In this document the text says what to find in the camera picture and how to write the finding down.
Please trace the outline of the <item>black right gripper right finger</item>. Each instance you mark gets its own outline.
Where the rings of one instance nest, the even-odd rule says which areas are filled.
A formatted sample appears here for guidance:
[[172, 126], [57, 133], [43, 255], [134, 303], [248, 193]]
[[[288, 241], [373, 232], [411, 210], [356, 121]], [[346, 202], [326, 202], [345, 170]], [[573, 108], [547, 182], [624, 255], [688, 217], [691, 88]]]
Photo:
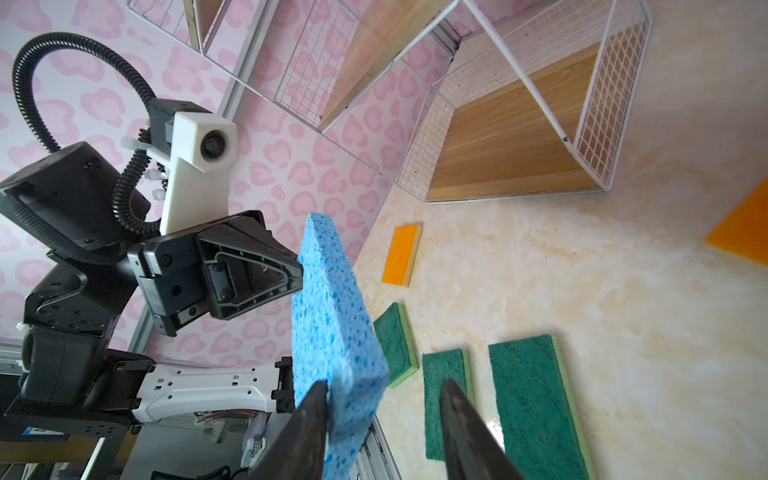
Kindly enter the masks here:
[[457, 389], [449, 401], [443, 425], [447, 478], [522, 480], [465, 394]]

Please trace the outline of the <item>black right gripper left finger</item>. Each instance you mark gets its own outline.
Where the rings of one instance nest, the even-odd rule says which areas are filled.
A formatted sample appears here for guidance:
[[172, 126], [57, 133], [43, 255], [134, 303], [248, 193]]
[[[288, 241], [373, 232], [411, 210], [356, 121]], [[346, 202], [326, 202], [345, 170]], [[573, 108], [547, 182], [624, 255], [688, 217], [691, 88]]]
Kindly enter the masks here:
[[316, 381], [249, 479], [321, 479], [328, 424], [327, 382]]

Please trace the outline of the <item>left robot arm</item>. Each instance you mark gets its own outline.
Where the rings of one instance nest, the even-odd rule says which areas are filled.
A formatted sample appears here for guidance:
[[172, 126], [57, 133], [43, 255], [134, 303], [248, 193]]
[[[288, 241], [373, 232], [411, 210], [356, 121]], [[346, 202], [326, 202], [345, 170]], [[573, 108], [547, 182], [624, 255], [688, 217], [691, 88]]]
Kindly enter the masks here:
[[1, 210], [49, 247], [53, 269], [27, 296], [20, 391], [6, 421], [117, 438], [199, 412], [289, 412], [292, 363], [195, 370], [110, 348], [141, 291], [165, 335], [203, 315], [221, 320], [298, 292], [297, 256], [248, 211], [144, 239], [117, 223], [107, 197], [117, 171], [89, 144], [63, 148], [8, 177]]

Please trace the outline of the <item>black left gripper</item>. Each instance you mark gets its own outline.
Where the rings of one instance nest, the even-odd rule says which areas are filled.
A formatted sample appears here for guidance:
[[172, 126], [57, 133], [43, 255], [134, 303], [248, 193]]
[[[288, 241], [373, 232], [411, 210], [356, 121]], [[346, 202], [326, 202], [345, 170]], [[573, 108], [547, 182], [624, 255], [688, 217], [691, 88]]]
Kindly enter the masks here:
[[232, 320], [303, 287], [297, 255], [255, 210], [206, 224], [198, 233], [139, 242], [127, 258], [155, 328], [168, 337], [209, 312]]

